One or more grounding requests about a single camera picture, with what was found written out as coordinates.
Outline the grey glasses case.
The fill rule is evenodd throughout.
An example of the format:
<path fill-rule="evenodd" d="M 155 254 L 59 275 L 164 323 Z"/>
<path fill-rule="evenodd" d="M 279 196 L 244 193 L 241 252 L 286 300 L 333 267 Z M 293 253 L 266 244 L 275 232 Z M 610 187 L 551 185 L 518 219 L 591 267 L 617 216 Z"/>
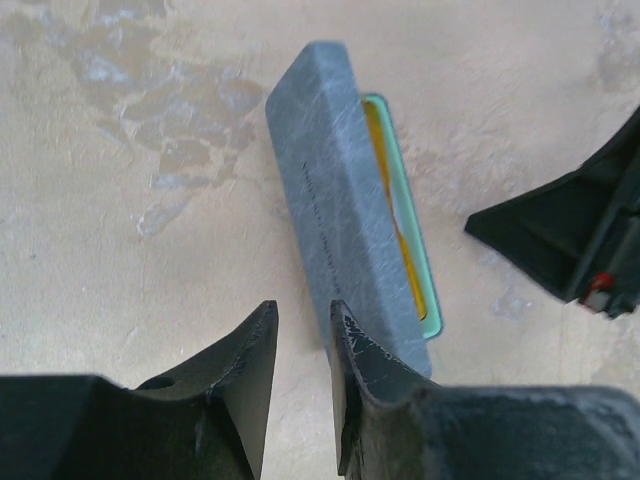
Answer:
<path fill-rule="evenodd" d="M 419 321 L 362 100 L 381 115 L 400 227 L 428 314 Z M 323 337 L 330 305 L 344 301 L 365 332 L 425 376 L 427 344 L 443 320 L 408 175 L 386 99 L 362 92 L 347 48 L 314 41 L 298 54 L 265 106 L 305 276 Z"/>

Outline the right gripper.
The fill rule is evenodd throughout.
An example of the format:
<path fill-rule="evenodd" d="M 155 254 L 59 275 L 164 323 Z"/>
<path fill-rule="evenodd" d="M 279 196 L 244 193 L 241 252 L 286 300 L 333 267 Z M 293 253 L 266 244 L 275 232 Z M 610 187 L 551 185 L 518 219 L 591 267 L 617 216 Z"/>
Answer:
<path fill-rule="evenodd" d="M 466 232 L 559 300 L 613 320 L 639 304 L 639 115 L 572 171 L 469 216 Z"/>

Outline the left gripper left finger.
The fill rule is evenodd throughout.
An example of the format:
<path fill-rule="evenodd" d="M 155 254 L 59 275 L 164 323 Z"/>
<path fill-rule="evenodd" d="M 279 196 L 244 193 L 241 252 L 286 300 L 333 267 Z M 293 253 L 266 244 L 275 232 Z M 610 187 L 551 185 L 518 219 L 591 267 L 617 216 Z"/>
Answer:
<path fill-rule="evenodd" d="M 257 479 L 278 333 L 273 301 L 135 389 L 98 375 L 1 380 L 5 479 Z"/>

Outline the orange sunglasses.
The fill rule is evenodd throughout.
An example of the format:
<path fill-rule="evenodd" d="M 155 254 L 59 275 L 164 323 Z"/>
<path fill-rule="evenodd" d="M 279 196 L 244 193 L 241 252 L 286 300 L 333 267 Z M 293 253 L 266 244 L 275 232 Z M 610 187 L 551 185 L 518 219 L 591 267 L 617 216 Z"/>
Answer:
<path fill-rule="evenodd" d="M 422 291 L 416 265 L 413 261 L 409 244 L 404 237 L 396 212 L 396 199 L 393 193 L 393 184 L 391 176 L 390 150 L 387 146 L 386 135 L 384 133 L 381 115 L 378 107 L 372 100 L 363 99 L 362 105 L 365 111 L 365 117 L 371 140 L 373 142 L 374 151 L 377 158 L 378 168 L 382 177 L 385 196 L 388 201 L 395 234 L 397 236 L 403 261 L 407 270 L 409 284 L 412 295 L 416 304 L 419 321 L 423 321 L 428 314 L 428 308 L 424 293 Z"/>

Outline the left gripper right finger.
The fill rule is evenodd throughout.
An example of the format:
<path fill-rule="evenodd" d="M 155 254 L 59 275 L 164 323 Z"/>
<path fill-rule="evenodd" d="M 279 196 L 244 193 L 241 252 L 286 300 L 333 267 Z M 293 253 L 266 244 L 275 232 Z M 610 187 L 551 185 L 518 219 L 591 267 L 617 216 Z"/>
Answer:
<path fill-rule="evenodd" d="M 601 386 L 442 386 L 330 307 L 337 471 L 347 479 L 635 479 L 639 404 Z"/>

